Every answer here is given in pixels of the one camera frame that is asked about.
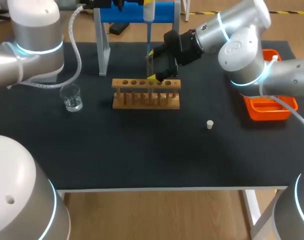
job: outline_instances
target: white cap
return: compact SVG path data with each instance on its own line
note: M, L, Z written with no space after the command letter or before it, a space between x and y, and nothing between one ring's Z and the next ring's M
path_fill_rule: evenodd
M211 128L213 127L213 124L214 124L214 122L213 122L212 120L208 120L208 121L206 122L206 127L207 127L207 129L211 129Z
M0 136L0 231L30 199L36 181L31 154L17 141Z
M259 39L255 26L243 27L232 34L218 53L218 62L225 71L234 72L248 66L257 56Z
M60 19L59 7L53 0L12 0L8 10L14 22L27 27L44 27Z

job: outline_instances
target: white cable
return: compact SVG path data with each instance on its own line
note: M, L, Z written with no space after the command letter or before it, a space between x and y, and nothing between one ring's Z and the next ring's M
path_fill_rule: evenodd
M259 93L260 93L261 96L263 96L263 89L262 89L262 88L263 88L264 80L265 80L266 77L267 77L266 75L269 74L269 70L270 70L272 64L273 64L274 62L276 62L277 60L278 60L278 55L274 55L274 56L272 57L272 61L270 61L269 64L267 65L267 67L266 67L265 77L262 78L262 79L260 80L260 85L258 86L258 91L259 91Z
M287 108L304 125L304 118L300 114L298 114L298 112L295 111L290 105L277 98L276 96L269 96L269 98L273 99L274 101L281 104L283 107Z
M35 82L30 82L30 81L24 81L24 82L21 82L21 84L28 85L31 87L41 88L41 89L57 89L57 88L62 88L66 85L73 83L78 78L78 76L81 73L81 69L82 69L82 60L81 60L81 56L80 56L76 41L73 36L73 23L74 23L76 16L83 10L84 10L83 6L79 6L73 12L73 14L71 15L71 18L68 22L68 35L70 37L70 41L71 41L71 44L72 44L72 47L73 47L73 50L74 50L74 53L76 56L76 60L77 60L77 69L76 69L75 74L69 80L66 80L65 82L62 82L59 84L48 85L48 84L35 83Z
M273 56L273 59L272 61L269 63L268 66L271 67L271 65L276 61L277 59L277 56ZM263 83L264 83L264 80L265 79L262 79L261 83L260 83L260 86L259 86L259 92L260 92L260 95L262 97L264 97L263 95L263 91L262 91L262 88L263 88ZM268 96L270 99L273 99L274 101L276 101L277 103L281 104L283 107L285 107L286 109L288 109L303 125L304 125L304 118L298 114L297 111L295 111L289 104L287 104L286 102L282 101L280 98L276 97L276 96Z

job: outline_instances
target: small white cylinder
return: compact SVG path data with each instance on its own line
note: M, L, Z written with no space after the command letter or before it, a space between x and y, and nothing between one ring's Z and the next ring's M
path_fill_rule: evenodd
M208 121L206 122L206 127L207 127L207 129L211 129L211 128L213 127L213 124L214 124L214 122L213 122L212 120L208 120Z

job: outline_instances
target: small glass cup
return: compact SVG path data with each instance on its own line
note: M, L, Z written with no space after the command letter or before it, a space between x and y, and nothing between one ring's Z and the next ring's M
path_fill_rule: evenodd
M78 85L70 84L63 86L60 90L60 96L64 100L65 107L69 112L74 113L82 109L83 103Z

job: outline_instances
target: glowing blue ring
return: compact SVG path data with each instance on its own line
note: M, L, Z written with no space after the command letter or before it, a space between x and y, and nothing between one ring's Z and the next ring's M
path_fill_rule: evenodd
M251 84L254 84L255 82L259 81L265 74L267 74L268 72L268 67L267 67L267 64L264 63L264 69L263 71L261 72L261 74L256 78L254 79L253 81L250 81L248 83L244 83L244 84L238 84L238 83L235 83L231 80L231 83L233 83L234 85L236 86L239 86L239 87L244 87L244 86L248 86L248 85L251 85Z
M297 210L298 210L298 213L300 214L303 222L304 222L304 214L303 214L303 211L300 207L300 204L299 204L299 199L298 199L298 183L299 183L299 178L301 177L301 174L297 177L296 179L296 182L295 182L295 187L294 187L294 198L295 198L295 204L296 204L296 207L297 207Z
M217 14L217 21L218 21L218 24L220 25L220 29L225 37L225 39L227 41L230 40L228 34L227 34L227 31L226 31L226 28L224 27L223 23L222 23L222 19L221 19L221 16L220 16L220 13Z
M57 191L55 190L52 182L49 180L51 186L52 186L52 190L53 190L53 193L54 193L54 208L53 208L53 212L52 212L52 216L50 218L50 221L48 222L48 225L46 227L46 229L44 230L43 234L39 237L38 240L43 240L43 238L46 236L46 234L48 233L52 223L53 223L53 220L54 220L54 217L56 215L56 210L57 210Z
M45 51L31 51L31 50L27 50L27 49L24 49L23 47L21 47L19 44L16 44L18 49L20 49L22 52L26 53L26 54L36 54L36 55L43 55L43 54L50 54L50 53L53 53L55 52L56 50L60 49L63 45L63 41L55 48L53 49L50 49L50 50L45 50Z

